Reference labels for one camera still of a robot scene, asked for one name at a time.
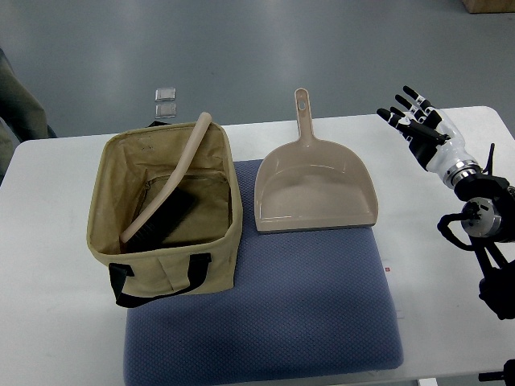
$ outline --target clear plastic piece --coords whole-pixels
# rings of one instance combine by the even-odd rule
[[[170,118],[175,117],[176,106],[175,103],[162,103],[155,106],[156,118]]]
[[[166,87],[155,90],[155,101],[173,101],[175,99],[175,88]]]

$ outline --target canvas bag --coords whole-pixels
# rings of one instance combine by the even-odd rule
[[[161,190],[195,123],[131,130],[101,156],[89,210],[87,243],[109,267],[116,303],[136,307],[179,294],[233,287],[243,210],[224,129],[211,123],[179,188],[198,203],[163,247],[128,253],[120,233]]]

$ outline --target gray floor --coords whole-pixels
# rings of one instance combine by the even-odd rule
[[[2,0],[0,46],[61,137],[146,126],[166,86],[169,122],[293,120],[298,87],[314,117],[370,114],[408,84],[438,107],[490,106],[515,133],[514,19],[460,0]]]

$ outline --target blue mat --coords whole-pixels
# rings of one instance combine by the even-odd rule
[[[231,384],[402,364],[372,229],[258,234],[259,164],[236,162],[244,227],[235,287],[128,310],[127,385]]]

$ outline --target robotic hand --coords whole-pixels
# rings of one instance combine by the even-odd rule
[[[458,248],[476,254],[484,275],[480,298],[499,319],[513,319],[515,261],[508,263],[495,243],[515,241],[515,188],[507,179],[492,175],[494,144],[483,170],[465,150],[464,138],[451,119],[413,89],[405,86],[403,90],[414,104],[400,95],[395,99],[408,113],[392,107],[378,109],[377,114],[401,132],[420,166],[436,173],[465,202],[460,213],[442,217],[438,230]],[[452,221],[461,221],[470,244],[452,233]],[[492,266],[487,251],[499,268]]]

